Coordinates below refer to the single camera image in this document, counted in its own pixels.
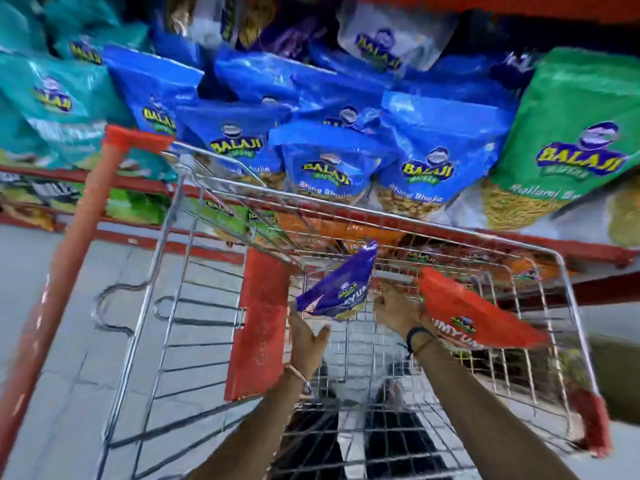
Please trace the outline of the person's left hand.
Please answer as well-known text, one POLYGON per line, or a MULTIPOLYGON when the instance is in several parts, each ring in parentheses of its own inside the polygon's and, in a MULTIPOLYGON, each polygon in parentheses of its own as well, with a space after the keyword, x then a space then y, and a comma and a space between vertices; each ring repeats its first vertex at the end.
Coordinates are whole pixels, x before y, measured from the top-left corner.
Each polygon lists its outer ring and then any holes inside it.
POLYGON ((324 353, 314 353, 313 336, 317 335, 297 311, 296 302, 289 302, 289 336, 291 341, 290 363, 309 381, 321 366, 324 353))

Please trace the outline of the person's right hand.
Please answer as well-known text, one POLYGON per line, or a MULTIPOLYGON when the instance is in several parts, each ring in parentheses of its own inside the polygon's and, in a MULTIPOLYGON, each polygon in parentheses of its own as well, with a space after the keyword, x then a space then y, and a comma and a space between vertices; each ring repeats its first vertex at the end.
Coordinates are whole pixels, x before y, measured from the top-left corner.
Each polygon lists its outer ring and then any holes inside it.
MULTIPOLYGON (((382 282, 382 284, 392 284, 389 282, 382 282)), ((427 323, 421 319, 421 308, 419 310, 374 310, 374 319, 378 324, 386 326, 389 330, 392 330, 398 336, 402 337, 406 342, 406 335, 409 329, 414 326, 425 326, 432 330, 432 327, 428 327, 427 323)))

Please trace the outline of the orange snack packet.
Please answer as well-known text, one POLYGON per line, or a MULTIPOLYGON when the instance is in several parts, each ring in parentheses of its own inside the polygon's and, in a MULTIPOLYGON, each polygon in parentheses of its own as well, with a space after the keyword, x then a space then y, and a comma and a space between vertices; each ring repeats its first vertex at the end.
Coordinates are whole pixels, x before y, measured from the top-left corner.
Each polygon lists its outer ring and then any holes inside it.
POLYGON ((417 278, 426 314, 440 336, 465 349, 535 349, 548 346, 548 333, 488 302, 432 267, 417 278))

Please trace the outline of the person's left forearm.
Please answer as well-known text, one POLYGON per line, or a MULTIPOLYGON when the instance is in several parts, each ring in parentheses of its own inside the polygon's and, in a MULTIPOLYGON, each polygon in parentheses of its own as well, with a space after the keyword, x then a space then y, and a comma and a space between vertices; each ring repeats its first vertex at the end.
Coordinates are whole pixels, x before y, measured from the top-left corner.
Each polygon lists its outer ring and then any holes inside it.
POLYGON ((300 382, 284 371, 255 409, 186 480, 262 480, 300 393, 300 382))

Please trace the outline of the person's right forearm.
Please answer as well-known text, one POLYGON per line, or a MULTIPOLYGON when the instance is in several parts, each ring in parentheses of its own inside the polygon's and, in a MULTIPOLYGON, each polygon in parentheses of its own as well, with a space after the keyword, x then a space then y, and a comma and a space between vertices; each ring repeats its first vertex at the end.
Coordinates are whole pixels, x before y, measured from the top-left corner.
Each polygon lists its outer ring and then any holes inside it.
POLYGON ((579 480, 439 340, 418 363, 482 480, 579 480))

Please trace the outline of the thin metal wrist bangle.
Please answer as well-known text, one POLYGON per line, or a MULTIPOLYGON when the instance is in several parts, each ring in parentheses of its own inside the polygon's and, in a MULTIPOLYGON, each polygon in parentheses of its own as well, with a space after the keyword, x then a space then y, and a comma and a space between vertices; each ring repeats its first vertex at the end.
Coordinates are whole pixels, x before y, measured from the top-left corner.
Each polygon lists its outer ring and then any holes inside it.
POLYGON ((286 363, 284 364, 284 371, 285 373, 290 373, 293 376, 295 376, 297 380, 300 382, 301 384, 300 397, 309 398, 312 396, 312 388, 309 380, 297 368, 295 368, 291 363, 286 363))

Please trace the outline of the dark thread wrist band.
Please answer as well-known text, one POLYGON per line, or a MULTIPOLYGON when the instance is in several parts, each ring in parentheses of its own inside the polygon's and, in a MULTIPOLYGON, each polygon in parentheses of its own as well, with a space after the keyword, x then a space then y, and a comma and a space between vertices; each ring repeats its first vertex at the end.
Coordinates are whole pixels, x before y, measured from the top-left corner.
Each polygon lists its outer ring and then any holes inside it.
POLYGON ((425 326, 414 326, 407 332, 406 348, 409 354, 416 360, 427 346, 436 344, 439 337, 425 326))

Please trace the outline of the row of small orange packets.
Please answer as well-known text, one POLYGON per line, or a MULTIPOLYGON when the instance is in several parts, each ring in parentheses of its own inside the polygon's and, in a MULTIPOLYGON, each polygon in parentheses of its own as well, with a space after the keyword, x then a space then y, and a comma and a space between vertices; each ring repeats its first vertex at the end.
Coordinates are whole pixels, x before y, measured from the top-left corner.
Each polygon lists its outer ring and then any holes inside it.
POLYGON ((292 242, 305 250, 354 254, 364 244, 376 241, 384 264, 408 261, 432 266, 459 282, 468 282, 469 288, 512 292, 561 278, 556 259, 546 253, 473 248, 416 233, 308 216, 277 213, 276 220, 292 242))

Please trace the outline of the person's left leg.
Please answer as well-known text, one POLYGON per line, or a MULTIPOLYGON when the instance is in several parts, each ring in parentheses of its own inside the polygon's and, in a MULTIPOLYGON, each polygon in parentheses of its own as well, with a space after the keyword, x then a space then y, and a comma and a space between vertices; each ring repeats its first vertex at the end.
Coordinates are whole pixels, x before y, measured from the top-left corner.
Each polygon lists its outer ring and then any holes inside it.
POLYGON ((317 395, 295 407, 268 480, 347 480, 337 433, 339 398, 324 360, 311 385, 317 395))

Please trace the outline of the person's leg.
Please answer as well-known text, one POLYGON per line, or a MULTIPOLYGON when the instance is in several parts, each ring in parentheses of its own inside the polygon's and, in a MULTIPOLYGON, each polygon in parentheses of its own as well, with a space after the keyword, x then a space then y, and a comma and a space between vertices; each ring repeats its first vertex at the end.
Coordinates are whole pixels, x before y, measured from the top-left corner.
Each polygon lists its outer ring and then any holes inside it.
POLYGON ((365 418, 368 480, 441 474, 444 460, 415 412, 405 408, 400 378, 412 374, 410 356, 389 364, 365 418))
POLYGON ((268 480, 347 480, 337 433, 339 398, 324 360, 311 385, 317 395, 295 407, 268 480))

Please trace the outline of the red metal shelf rack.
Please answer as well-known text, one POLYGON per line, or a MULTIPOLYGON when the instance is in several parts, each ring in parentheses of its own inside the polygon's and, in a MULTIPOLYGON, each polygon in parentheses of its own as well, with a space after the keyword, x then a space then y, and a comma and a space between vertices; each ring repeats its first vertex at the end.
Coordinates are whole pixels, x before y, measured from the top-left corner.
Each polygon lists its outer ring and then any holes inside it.
MULTIPOLYGON (((539 18, 555 18, 571 22, 599 23, 613 26, 640 26, 640 0, 364 0, 389 2, 395 6, 409 8, 426 7, 435 10, 482 9, 500 15, 518 15, 539 18)), ((497 250, 508 247, 534 247, 542 251, 554 251, 563 258, 599 262, 615 265, 626 272, 630 270, 632 259, 640 256, 640 251, 624 250, 604 244, 588 244, 579 241, 553 240, 530 237, 516 233, 492 231, 472 232, 434 223, 422 223, 399 216, 383 216, 373 210, 342 207, 331 211, 329 219, 353 217, 367 226, 398 228, 405 232, 425 230, 428 235, 439 239, 453 238, 464 244, 480 245, 487 242, 497 250)), ((631 273, 631 278, 617 278, 612 274, 604 278, 588 279, 585 285, 573 287, 580 305, 611 305, 640 301, 640 271, 631 273)))

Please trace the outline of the row of small green packets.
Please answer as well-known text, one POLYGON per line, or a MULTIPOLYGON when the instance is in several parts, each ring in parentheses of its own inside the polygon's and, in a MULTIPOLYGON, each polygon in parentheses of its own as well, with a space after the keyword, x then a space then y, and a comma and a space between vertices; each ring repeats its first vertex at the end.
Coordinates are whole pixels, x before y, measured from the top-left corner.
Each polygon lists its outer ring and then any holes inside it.
MULTIPOLYGON (((156 194, 139 193, 124 189, 112 189, 106 204, 106 215, 112 219, 134 224, 161 225, 171 204, 171 199, 156 194)), ((286 246, 286 234, 278 224, 276 213, 261 210, 256 215, 242 205, 198 198, 185 198, 179 213, 192 212, 202 218, 196 224, 196 231, 213 236, 231 244, 240 244, 239 237, 253 240, 263 247, 286 246)))

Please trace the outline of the large green snack packet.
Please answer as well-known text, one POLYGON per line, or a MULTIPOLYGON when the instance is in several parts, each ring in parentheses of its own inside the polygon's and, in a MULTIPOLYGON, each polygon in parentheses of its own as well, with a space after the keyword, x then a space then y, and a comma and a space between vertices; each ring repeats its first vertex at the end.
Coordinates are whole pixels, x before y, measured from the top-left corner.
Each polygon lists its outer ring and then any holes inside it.
POLYGON ((486 228, 531 226, 638 165, 640 58, 554 48, 482 183, 486 228))

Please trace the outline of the yellow clear snack packet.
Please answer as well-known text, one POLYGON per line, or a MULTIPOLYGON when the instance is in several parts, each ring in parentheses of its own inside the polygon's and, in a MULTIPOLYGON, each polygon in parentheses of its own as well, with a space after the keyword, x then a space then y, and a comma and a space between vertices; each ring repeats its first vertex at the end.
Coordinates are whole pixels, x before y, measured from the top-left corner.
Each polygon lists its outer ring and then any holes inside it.
POLYGON ((222 42, 237 50, 259 50, 261 32, 276 17, 278 0, 222 0, 222 42))

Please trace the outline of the pile of teal snack packets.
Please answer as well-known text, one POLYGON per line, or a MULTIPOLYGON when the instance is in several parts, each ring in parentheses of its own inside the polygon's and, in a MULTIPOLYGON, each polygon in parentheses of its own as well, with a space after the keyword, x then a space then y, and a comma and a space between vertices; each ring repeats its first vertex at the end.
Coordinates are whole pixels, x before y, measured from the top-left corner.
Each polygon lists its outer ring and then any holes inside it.
POLYGON ((127 0, 0 0, 0 163, 93 169, 108 124, 137 128, 110 44, 149 48, 127 0))

